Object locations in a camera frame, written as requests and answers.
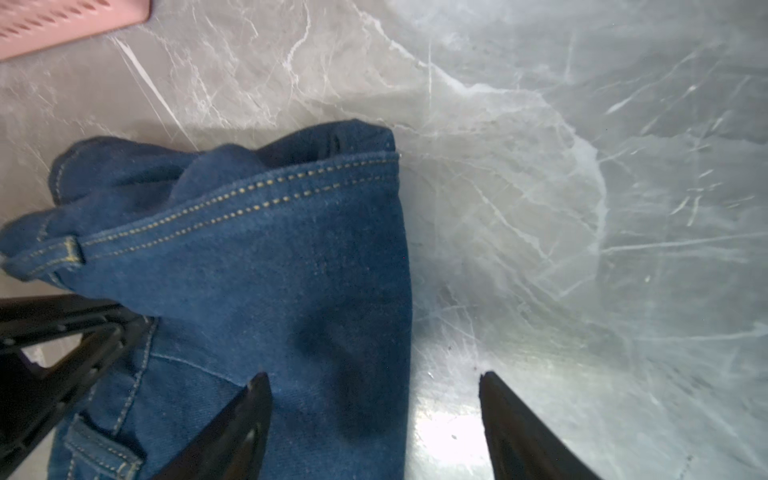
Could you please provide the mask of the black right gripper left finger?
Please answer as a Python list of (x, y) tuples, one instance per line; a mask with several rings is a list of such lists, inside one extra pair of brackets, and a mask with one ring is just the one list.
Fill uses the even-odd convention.
[(273, 409), (269, 378), (260, 372), (159, 473), (161, 480), (256, 480)]

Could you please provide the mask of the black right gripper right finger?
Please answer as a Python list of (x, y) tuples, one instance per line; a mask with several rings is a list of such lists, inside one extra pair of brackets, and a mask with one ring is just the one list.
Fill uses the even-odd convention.
[(493, 371), (479, 399), (493, 474), (508, 480), (599, 480)]

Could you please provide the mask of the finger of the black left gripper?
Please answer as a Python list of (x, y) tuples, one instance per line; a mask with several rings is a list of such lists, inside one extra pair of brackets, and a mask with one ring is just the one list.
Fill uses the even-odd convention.
[[(10, 476), (91, 387), (149, 331), (150, 320), (78, 295), (1, 301), (1, 475)], [(52, 367), (23, 350), (71, 335), (79, 346)]]

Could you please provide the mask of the dark navy skirt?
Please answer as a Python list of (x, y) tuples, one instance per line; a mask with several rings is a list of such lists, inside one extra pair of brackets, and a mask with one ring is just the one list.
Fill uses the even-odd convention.
[(52, 479), (148, 479), (258, 373), (264, 479), (400, 479), (412, 292), (391, 130), (321, 124), (260, 149), (75, 143), (54, 205), (2, 227), (3, 270), (147, 318), (58, 425)]

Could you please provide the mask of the pink perforated plastic basket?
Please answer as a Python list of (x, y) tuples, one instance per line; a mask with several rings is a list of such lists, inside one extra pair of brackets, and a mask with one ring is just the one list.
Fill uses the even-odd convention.
[(146, 22), (150, 0), (1, 0), (1, 59)]

